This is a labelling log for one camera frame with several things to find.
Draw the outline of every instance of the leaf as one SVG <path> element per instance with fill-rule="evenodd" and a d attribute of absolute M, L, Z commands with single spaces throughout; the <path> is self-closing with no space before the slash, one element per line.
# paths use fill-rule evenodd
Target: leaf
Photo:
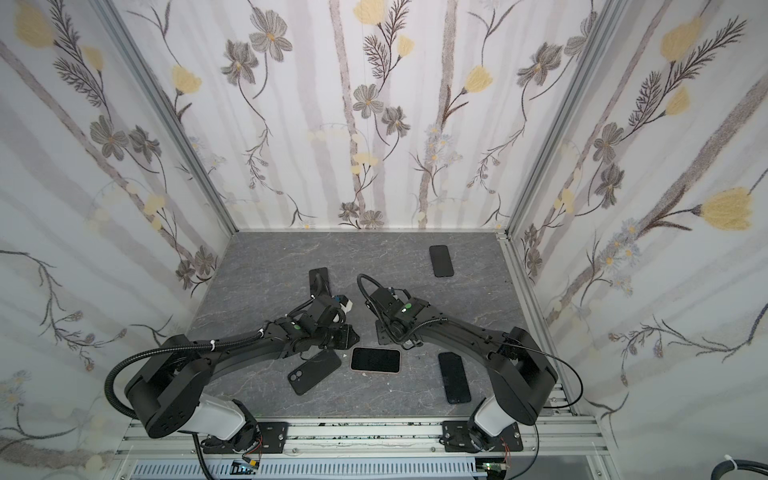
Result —
<path fill-rule="evenodd" d="M 629 116 L 629 126 L 642 125 L 656 110 L 661 100 L 661 73 L 652 71 L 640 86 L 640 94 L 634 101 L 635 109 Z"/>
<path fill-rule="evenodd" d="M 715 58 L 715 51 L 718 48 L 737 43 L 739 38 L 743 37 L 746 20 L 739 22 L 739 17 L 728 20 L 728 24 L 717 31 L 715 38 L 705 40 L 696 50 L 692 51 L 685 62 L 678 63 L 675 66 L 674 74 L 666 86 L 665 91 L 669 92 L 685 79 L 693 80 L 699 74 L 699 70 Z"/>
<path fill-rule="evenodd" d="M 165 26 L 163 27 L 163 36 L 168 33 L 168 25 L 170 22 L 168 21 L 170 19 L 170 0 L 168 0 L 168 5 L 165 5 Z"/>
<path fill-rule="evenodd" d="M 58 76 L 74 87 L 76 91 L 85 94 L 91 105 L 94 107 L 101 106 L 101 94 L 98 86 L 94 84 L 92 76 L 86 70 L 80 65 L 66 61 L 63 58 L 58 58 L 53 65 L 58 71 Z"/>
<path fill-rule="evenodd" d="M 375 35 L 368 35 L 363 42 L 362 51 L 373 66 L 373 77 L 383 78 L 389 71 L 389 50 Z"/>
<path fill-rule="evenodd" d="M 387 44 L 391 47 L 397 37 L 397 32 L 406 27 L 406 15 L 408 14 L 408 4 L 411 0 L 399 0 L 389 8 L 389 17 L 384 23 L 384 36 Z"/>
<path fill-rule="evenodd" d="M 677 223 L 667 222 L 665 220 L 658 220 L 653 222 L 651 225 L 648 226 L 646 230 L 650 230 L 651 228 L 655 227 L 669 227 L 669 228 L 677 228 L 678 230 L 685 230 L 685 231 L 692 231 L 692 228 L 684 227 L 682 225 L 678 225 Z"/>
<path fill-rule="evenodd" d="M 192 106 L 192 102 L 188 103 L 188 104 L 187 104 L 187 105 L 186 105 L 184 108 L 182 108 L 181 110 L 179 110 L 179 113 L 176 115 L 176 117 L 179 119 L 179 122 L 181 122 L 181 115 L 183 115 L 183 114 L 184 114 L 184 112 L 185 112 L 185 111 L 187 111 L 187 109 L 188 109 L 189 107 L 191 107 L 191 106 Z"/>

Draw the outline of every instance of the black cable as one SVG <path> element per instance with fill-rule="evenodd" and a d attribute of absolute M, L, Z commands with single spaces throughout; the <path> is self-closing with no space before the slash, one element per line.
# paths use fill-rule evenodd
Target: black cable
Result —
<path fill-rule="evenodd" d="M 581 376 L 578 374 L 578 372 L 576 371 L 576 369 L 575 369 L 574 367 L 572 367 L 570 363 L 568 363 L 568 362 L 566 362 L 565 360 L 563 360 L 563 359 L 561 359 L 561 358 L 558 358 L 558 357 L 556 357 L 556 356 L 554 356 L 554 355 L 550 355 L 549 353 L 546 353 L 546 352 L 542 352 L 541 350 L 536 350 L 536 349 L 528 348 L 527 346 L 523 346 L 523 345 L 513 345 L 513 344 L 511 344 L 511 343 L 503 343 L 502 345 L 509 345 L 509 346 L 513 346 L 513 347 L 515 347 L 515 348 L 519 348 L 519 349 L 530 350 L 530 351 L 532 351 L 532 352 L 536 352 L 536 353 L 540 353 L 540 354 L 542 354 L 542 355 L 548 356 L 549 358 L 555 359 L 555 360 L 559 361 L 560 363 L 563 363 L 563 364 L 565 364 L 565 366 L 567 366 L 569 369 L 571 369 L 571 371 L 572 371 L 572 372 L 573 372 L 573 373 L 576 375 L 576 378 L 578 379 L 578 385 L 579 385 L 579 389 L 581 390 L 581 391 L 579 392 L 579 394 L 578 394 L 578 397 L 576 397 L 576 400 L 574 400 L 574 401 L 573 401 L 573 402 L 571 402 L 571 403 L 567 403 L 567 404 L 565 404 L 565 405 L 558 405 L 558 406 L 545 406 L 545 407 L 542 407 L 542 408 L 545 408 L 545 409 L 564 409 L 564 408 L 567 408 L 567 407 L 569 407 L 569 406 L 573 406 L 573 405 L 576 405 L 576 404 L 578 403 L 578 401 L 579 401 L 579 400 L 581 400 L 581 397 L 584 395 L 584 382 L 581 380 Z"/>
<path fill-rule="evenodd" d="M 200 439 L 197 437 L 197 433 L 192 434 L 192 441 L 194 442 L 194 451 L 197 453 L 197 462 L 200 463 L 200 468 L 203 470 L 203 476 L 206 480 L 216 480 L 208 470 L 208 465 L 205 465 L 203 460 L 203 449 L 200 447 Z"/>
<path fill-rule="evenodd" d="M 509 477 L 507 480 L 512 480 L 513 478 L 517 478 L 520 475 L 523 475 L 524 473 L 526 473 L 528 470 L 531 469 L 534 463 L 536 463 L 536 459 L 538 458 L 538 446 L 539 446 L 538 427 L 536 426 L 536 424 L 533 425 L 533 429 L 536 431 L 536 453 L 533 455 L 533 460 L 531 460 L 531 463 L 529 463 L 528 466 L 525 467 L 525 470 L 518 473 L 514 477 Z"/>
<path fill-rule="evenodd" d="M 712 469 L 711 480 L 718 480 L 720 477 L 728 472 L 736 470 L 733 466 L 733 462 L 736 463 L 739 470 L 747 470 L 748 472 L 760 473 L 768 477 L 768 465 L 760 462 L 752 462 L 751 460 L 726 460 L 725 462 L 718 463 L 715 468 Z"/>
<path fill-rule="evenodd" d="M 229 342 L 221 342 L 221 343 L 214 343 L 215 349 L 228 349 L 235 346 L 244 346 L 249 343 L 255 342 L 258 339 L 261 339 L 264 337 L 264 331 L 258 332 L 259 336 L 249 336 L 244 339 L 239 340 L 231 340 Z M 131 355 L 122 362 L 118 363 L 114 368 L 107 374 L 107 378 L 104 380 L 104 397 L 107 399 L 110 405 L 117 410 L 118 412 L 122 413 L 123 415 L 130 417 L 132 419 L 138 418 L 136 416 L 136 412 L 131 409 L 130 407 L 126 406 L 123 402 L 118 399 L 118 396 L 114 393 L 114 380 L 118 377 L 118 374 L 123 371 L 127 366 L 129 366 L 132 363 L 136 363 L 139 360 L 149 358 L 151 356 L 160 355 L 161 353 L 175 353 L 175 352 L 196 352 L 198 350 L 206 350 L 211 351 L 211 344 L 205 343 L 204 341 L 198 341 L 196 343 L 188 343 L 186 345 L 176 345 L 176 346 L 165 346 L 160 347 L 152 350 L 146 350 L 141 353 L 137 353 L 135 355 Z"/>

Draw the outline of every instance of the smartphone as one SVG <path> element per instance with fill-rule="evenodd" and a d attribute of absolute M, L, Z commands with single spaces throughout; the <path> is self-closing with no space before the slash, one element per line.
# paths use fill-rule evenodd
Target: smartphone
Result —
<path fill-rule="evenodd" d="M 442 384 L 445 387 L 445 396 L 448 403 L 470 403 L 472 395 L 469 393 L 467 374 L 464 371 L 464 362 L 461 356 L 453 352 L 443 352 L 437 355 L 442 374 Z"/>
<path fill-rule="evenodd" d="M 352 370 L 358 372 L 400 372 L 400 351 L 392 349 L 371 349 L 364 346 L 352 351 Z"/>
<path fill-rule="evenodd" d="M 429 258 L 432 259 L 432 271 L 435 276 L 453 276 L 453 263 L 446 245 L 432 245 L 429 248 Z"/>
<path fill-rule="evenodd" d="M 341 366 L 333 350 L 323 350 L 288 374 L 288 382 L 297 395 L 304 395 Z"/>

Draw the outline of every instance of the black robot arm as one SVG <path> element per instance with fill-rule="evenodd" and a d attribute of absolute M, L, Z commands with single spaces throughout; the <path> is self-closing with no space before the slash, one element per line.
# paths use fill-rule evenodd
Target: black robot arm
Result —
<path fill-rule="evenodd" d="M 368 293 L 363 280 L 376 285 L 376 290 Z M 434 343 L 485 367 L 494 397 L 486 399 L 472 416 L 470 427 L 474 423 L 480 428 L 478 437 L 496 437 L 514 421 L 536 422 L 558 374 L 528 332 L 518 327 L 502 332 L 472 325 L 407 290 L 385 288 L 365 274 L 358 275 L 357 283 L 366 306 L 376 315 L 380 343 L 397 343 L 403 348 Z"/>
<path fill-rule="evenodd" d="M 141 420 L 151 438 L 181 431 L 210 435 L 235 452 L 259 438 L 258 425 L 237 400 L 223 401 L 203 393 L 213 379 L 272 359 L 307 351 L 351 348 L 359 337 L 346 324 L 352 302 L 332 296 L 327 269 L 310 271 L 310 299 L 285 316 L 250 333 L 215 340 L 190 341 L 185 335 L 166 340 L 159 349 L 120 362 L 107 376 L 107 400 L 119 412 Z M 114 394 L 114 379 L 126 366 L 148 361 L 125 387 L 131 407 Z"/>

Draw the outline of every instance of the gray flower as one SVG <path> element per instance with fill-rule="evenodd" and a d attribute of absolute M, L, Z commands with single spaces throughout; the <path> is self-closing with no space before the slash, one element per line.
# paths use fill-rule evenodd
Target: gray flower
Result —
<path fill-rule="evenodd" d="M 192 286 L 192 276 L 194 275 L 194 267 L 189 260 L 182 260 L 179 262 L 179 267 L 176 269 L 176 277 L 184 283 L 182 287 L 184 290 Z"/>
<path fill-rule="evenodd" d="M 256 78 L 253 76 L 251 68 L 255 68 L 259 61 L 251 51 L 250 45 L 244 41 L 234 42 L 227 40 L 227 49 L 224 51 L 224 57 L 232 62 L 230 66 L 221 68 L 221 73 L 227 76 L 228 82 L 232 85 L 237 85 L 240 81 L 240 76 L 243 76 L 248 83 L 256 83 Z"/>
<path fill-rule="evenodd" d="M 376 91 L 376 86 L 371 84 L 369 86 L 360 85 L 355 89 L 355 98 L 357 102 L 352 106 L 355 110 L 362 110 L 361 115 L 363 118 L 371 116 L 371 112 L 380 114 L 384 111 L 384 103 L 376 100 L 379 92 Z"/>
<path fill-rule="evenodd" d="M 341 213 L 339 214 L 339 218 L 344 220 L 345 222 L 348 222 L 350 217 L 351 218 L 357 218 L 358 213 L 360 211 L 360 207 L 355 205 L 355 202 L 342 202 L 341 203 Z"/>
<path fill-rule="evenodd" d="M 594 194 L 602 195 L 603 203 L 601 206 L 603 208 L 608 208 L 611 205 L 616 204 L 616 195 L 614 195 L 614 191 L 617 188 L 621 188 L 621 181 L 624 179 L 624 170 L 619 170 L 619 167 L 617 167 L 616 164 L 611 164 L 610 167 L 602 171 L 600 179 L 602 179 L 603 182 L 594 189 Z"/>
<path fill-rule="evenodd" d="M 253 50 L 269 50 L 275 61 L 283 61 L 283 51 L 293 50 L 293 45 L 283 37 L 288 30 L 288 25 L 277 13 L 267 10 L 265 15 L 258 8 L 254 8 L 250 21 L 253 26 L 261 30 L 261 33 L 249 35 Z"/>
<path fill-rule="evenodd" d="M 408 130 L 411 126 L 402 121 L 406 115 L 402 113 L 402 108 L 387 107 L 384 109 L 384 115 L 382 115 L 382 122 L 386 124 L 386 134 L 391 135 L 395 130 L 401 137 L 405 137 L 408 134 Z"/>
<path fill-rule="evenodd" d="M 594 147 L 597 148 L 594 151 L 592 159 L 594 161 L 605 162 L 609 164 L 616 158 L 616 152 L 613 145 L 618 145 L 621 141 L 621 135 L 624 133 L 623 128 L 619 128 L 615 121 L 603 127 L 603 136 L 597 138 L 594 141 Z"/>
<path fill-rule="evenodd" d="M 544 261 L 541 258 L 541 254 L 538 252 L 538 250 L 531 248 L 531 250 L 528 252 L 528 259 L 525 261 L 525 265 L 528 267 L 528 270 L 530 270 L 531 276 L 538 275 L 538 269 L 541 268 L 543 263 Z"/>
<path fill-rule="evenodd" d="M 547 79 L 547 72 L 560 66 L 562 49 L 562 45 L 550 45 L 545 41 L 531 57 L 533 65 L 518 70 L 518 85 L 524 87 L 531 80 L 537 85 L 543 85 L 544 80 Z"/>
<path fill-rule="evenodd" d="M 584 50 L 584 46 L 587 44 L 589 32 L 592 30 L 592 25 L 594 25 L 594 21 L 597 19 L 598 13 L 591 12 L 588 17 L 582 20 L 581 35 L 570 37 L 568 41 L 565 42 L 565 49 L 563 50 L 563 53 L 569 57 L 580 54 L 581 51 Z"/>
<path fill-rule="evenodd" d="M 204 245 L 200 245 L 200 249 L 194 254 L 194 266 L 203 275 L 208 275 L 214 268 L 214 255 L 208 253 Z"/>
<path fill-rule="evenodd" d="M 536 238 L 538 236 L 538 231 L 536 230 L 536 227 L 533 223 L 531 223 L 531 226 L 523 233 L 523 242 L 526 245 L 533 245 L 533 243 L 536 241 Z"/>
<path fill-rule="evenodd" d="M 138 125 L 136 125 L 136 129 L 132 130 L 128 136 L 131 138 L 131 145 L 134 148 L 134 152 L 137 154 L 144 154 L 144 158 L 147 159 L 148 164 L 152 163 L 152 154 L 159 157 L 162 153 L 160 150 L 160 142 L 157 140 L 150 140 L 149 134 Z"/>
<path fill-rule="evenodd" d="M 664 348 L 661 346 L 661 338 L 659 337 L 654 344 L 654 356 L 658 359 L 664 357 Z"/>
<path fill-rule="evenodd" d="M 101 154 L 104 158 L 114 157 L 123 160 L 125 154 L 123 148 L 128 146 L 128 137 L 123 131 L 112 131 L 112 122 L 104 115 L 98 116 L 98 121 L 91 122 L 91 139 L 101 145 Z"/>
<path fill-rule="evenodd" d="M 371 230 L 384 226 L 384 214 L 381 210 L 373 211 L 367 210 L 362 217 L 360 217 L 360 224 L 363 225 L 366 230 Z"/>

